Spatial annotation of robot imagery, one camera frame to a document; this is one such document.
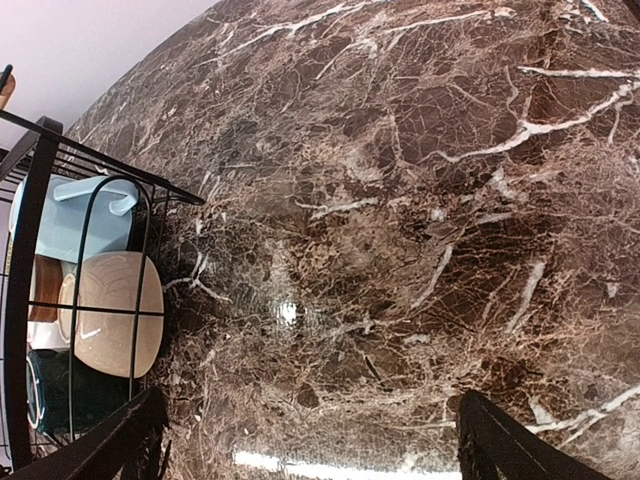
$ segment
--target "dark green container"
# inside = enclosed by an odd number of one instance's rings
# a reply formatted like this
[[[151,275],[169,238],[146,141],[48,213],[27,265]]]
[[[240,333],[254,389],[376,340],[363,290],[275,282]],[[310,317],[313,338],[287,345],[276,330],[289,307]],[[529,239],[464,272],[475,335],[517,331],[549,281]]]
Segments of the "dark green container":
[[[83,432],[96,426],[127,403],[125,378],[107,375],[77,358],[73,364],[74,428]],[[32,350],[27,354],[29,423],[49,435],[69,431],[69,351]]]

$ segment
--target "beige bowl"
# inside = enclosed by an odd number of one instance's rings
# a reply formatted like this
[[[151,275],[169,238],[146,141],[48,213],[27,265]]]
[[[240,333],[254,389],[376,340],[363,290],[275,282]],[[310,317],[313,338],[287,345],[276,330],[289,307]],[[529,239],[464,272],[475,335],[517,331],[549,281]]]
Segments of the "beige bowl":
[[[142,254],[138,252],[103,253],[82,264],[78,305],[83,307],[134,310]],[[59,302],[73,305],[76,276],[68,274],[62,282]],[[162,284],[156,267],[147,258],[140,310],[164,313]],[[58,310],[60,334],[70,340],[71,310]],[[162,316],[139,317],[134,376],[149,371],[162,341]],[[76,320],[75,354],[96,370],[129,377],[134,315],[79,311]]]

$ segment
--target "marble countertop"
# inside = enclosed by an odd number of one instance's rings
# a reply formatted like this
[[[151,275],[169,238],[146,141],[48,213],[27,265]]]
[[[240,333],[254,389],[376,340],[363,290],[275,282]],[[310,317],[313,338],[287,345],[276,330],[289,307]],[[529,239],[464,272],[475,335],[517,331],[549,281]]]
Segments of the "marble countertop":
[[[158,47],[70,133],[207,199],[171,478],[457,478],[468,388],[637,478],[638,90],[615,0],[228,0]]]

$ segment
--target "metal bar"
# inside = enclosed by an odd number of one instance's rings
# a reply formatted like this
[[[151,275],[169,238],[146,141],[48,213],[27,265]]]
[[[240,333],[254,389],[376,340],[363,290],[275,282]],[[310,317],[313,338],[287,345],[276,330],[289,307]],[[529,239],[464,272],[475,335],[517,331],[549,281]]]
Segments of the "metal bar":
[[[144,285],[144,272],[147,262],[147,246],[149,241],[149,230],[151,229],[152,214],[149,193],[142,187],[142,185],[138,184],[137,187],[144,196],[145,205],[147,206],[147,220],[144,230],[144,240],[142,242],[142,261],[140,262],[140,273],[138,274],[138,291],[136,294],[135,306],[136,313],[133,317],[133,338],[131,339],[131,358],[129,359],[129,400],[133,398],[133,380],[136,367],[136,354],[138,350],[138,325],[140,323],[140,303],[142,301],[142,287]]]
[[[80,155],[79,153],[71,153],[68,150],[64,150],[64,149],[60,149],[60,152],[64,153],[65,155],[68,155],[72,158],[77,158],[79,160],[83,160],[85,162],[88,162],[94,166],[98,166],[98,167],[108,167],[109,169],[113,170],[113,173],[116,175],[131,175],[130,173],[125,172],[124,170],[120,170],[117,167],[113,166],[113,165],[107,165],[104,162],[98,162],[97,160],[90,158],[88,156],[84,156],[84,155]],[[141,182],[147,183],[149,185],[152,185],[152,182],[149,182],[148,180],[145,180],[144,178],[140,178],[140,177],[135,177],[137,180],[140,180]]]
[[[160,248],[162,247],[162,237],[164,236],[164,226],[167,223],[167,214],[169,212],[169,192],[164,200],[164,208],[162,212],[162,217],[160,220],[160,233],[158,234],[158,252],[156,253],[156,264],[159,263],[160,260]]]
[[[0,110],[0,118],[4,118],[9,121],[11,121],[11,119],[13,118],[22,120],[20,119],[20,117],[16,117],[15,115],[7,112],[6,110]],[[28,122],[28,123],[30,125],[33,125],[37,130],[29,131],[25,133],[22,136],[22,138],[18,140],[18,143],[16,143],[16,145],[7,154],[7,156],[4,157],[4,160],[2,161],[2,163],[0,163],[0,180],[4,180],[7,174],[11,170],[13,170],[16,167],[16,165],[18,165],[18,163],[21,162],[31,150],[33,150],[33,147],[36,146],[36,144],[38,143],[38,139],[40,138],[38,130],[40,131],[44,130],[47,132],[50,131],[52,133],[62,132],[62,124],[60,122],[56,122],[55,120],[51,120],[50,118],[47,118],[47,117],[40,118],[36,123],[31,123],[31,122]],[[17,124],[25,128],[29,128],[29,126],[23,125],[22,122]]]
[[[148,181],[149,183],[153,183],[156,184],[158,186],[162,186],[164,188],[166,188],[169,191],[172,191],[174,193],[176,193],[177,195],[179,195],[182,200],[186,203],[190,203],[192,205],[203,205],[204,204],[204,200],[201,199],[200,197],[193,195],[189,192],[187,192],[186,190],[183,190],[181,188],[176,187],[175,185],[173,185],[171,182],[169,182],[168,180],[166,180],[165,178],[159,177],[157,175],[154,175],[152,173],[149,172],[145,172],[143,170],[140,170],[138,168],[132,167],[130,165],[127,165],[126,163],[122,163],[118,160],[116,160],[115,158],[109,157],[108,155],[105,155],[104,153],[100,153],[97,150],[93,150],[89,147],[86,147],[84,145],[82,145],[81,143],[78,143],[74,140],[71,140],[70,138],[67,138],[65,136],[63,136],[62,134],[53,131],[49,128],[43,127],[42,125],[38,125],[37,123],[33,123],[30,122],[28,120],[25,120],[24,118],[18,117],[17,115],[14,115],[12,113],[9,113],[5,110],[0,110],[0,118],[3,118],[5,120],[8,120],[11,123],[15,123],[16,125],[19,125],[21,127],[27,128],[29,130],[32,130],[33,132],[37,132],[40,135],[46,136],[48,138],[51,138],[53,140],[56,140],[59,143],[62,143],[64,145],[67,145],[68,147],[74,148],[82,153],[85,153],[87,155],[91,155],[92,157],[95,157],[97,160],[100,160],[102,162],[104,162],[107,165],[111,165],[112,167],[115,168],[119,168],[120,170],[122,170],[123,172],[129,174],[129,175],[133,175],[135,177],[140,177],[142,179],[145,179],[146,181]],[[3,170],[2,170],[2,165],[4,165],[4,163],[6,162],[6,158],[5,161],[0,164],[0,179],[4,178],[3,177]]]
[[[49,123],[49,126],[62,130],[62,125],[57,122]],[[26,178],[11,254],[11,276],[7,288],[4,324],[4,394],[7,431],[15,469],[25,467],[32,461],[29,428],[26,421],[27,382],[24,374],[24,362],[27,354],[26,323],[33,256],[40,227],[40,217],[49,185],[49,176],[57,149],[58,142],[55,140],[42,137],[37,141],[33,159],[38,168],[32,169]],[[14,159],[18,156],[15,149],[9,153],[8,157],[11,155]],[[8,171],[5,167],[9,165],[15,166],[15,162],[0,165],[2,177]]]
[[[48,307],[48,308],[59,308],[63,310],[72,310],[73,305],[65,305],[60,303],[47,303],[47,302],[37,302],[35,300],[30,300],[29,305],[33,307]],[[133,310],[120,310],[116,308],[101,308],[101,307],[85,307],[82,305],[78,305],[76,309],[79,312],[95,312],[95,313],[113,313],[117,315],[133,315],[135,312]],[[140,315],[146,317],[163,317],[164,313],[159,312],[140,312]]]
[[[2,90],[4,90],[4,87],[7,86],[9,77],[11,76],[11,72],[13,72],[13,65],[7,65],[2,72],[2,76],[0,76],[0,92],[2,92]]]

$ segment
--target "light blue container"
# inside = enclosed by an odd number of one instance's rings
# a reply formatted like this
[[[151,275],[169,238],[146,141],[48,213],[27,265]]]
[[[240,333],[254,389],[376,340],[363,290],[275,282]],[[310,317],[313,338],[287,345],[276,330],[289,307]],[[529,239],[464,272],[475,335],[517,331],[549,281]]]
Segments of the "light blue container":
[[[108,177],[74,180],[51,175],[42,210],[36,253],[65,262],[78,262],[82,227],[89,197]],[[9,230],[13,236],[24,192],[24,183],[16,189]],[[138,203],[138,189],[127,180],[114,180],[100,189],[91,212],[84,258],[104,252],[126,250],[133,223],[131,209]]]

